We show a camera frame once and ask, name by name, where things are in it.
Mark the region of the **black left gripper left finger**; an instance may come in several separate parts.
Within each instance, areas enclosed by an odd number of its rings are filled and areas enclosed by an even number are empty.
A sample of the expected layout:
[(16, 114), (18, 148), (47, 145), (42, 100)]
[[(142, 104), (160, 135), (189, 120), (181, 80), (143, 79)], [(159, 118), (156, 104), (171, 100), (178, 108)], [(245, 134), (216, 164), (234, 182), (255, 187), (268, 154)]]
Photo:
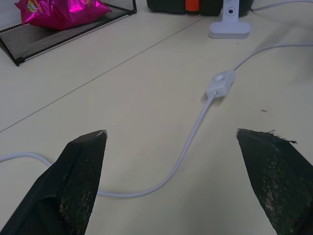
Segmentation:
[(97, 196), (107, 132), (69, 142), (32, 185), (2, 235), (83, 235)]

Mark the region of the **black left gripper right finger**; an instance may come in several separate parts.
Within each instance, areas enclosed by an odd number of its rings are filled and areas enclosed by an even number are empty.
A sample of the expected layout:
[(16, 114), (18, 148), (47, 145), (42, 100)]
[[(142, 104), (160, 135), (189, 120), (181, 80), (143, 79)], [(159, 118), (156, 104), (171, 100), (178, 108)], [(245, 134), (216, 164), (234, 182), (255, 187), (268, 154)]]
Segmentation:
[(250, 184), (278, 235), (313, 233), (313, 166), (270, 132), (236, 133)]

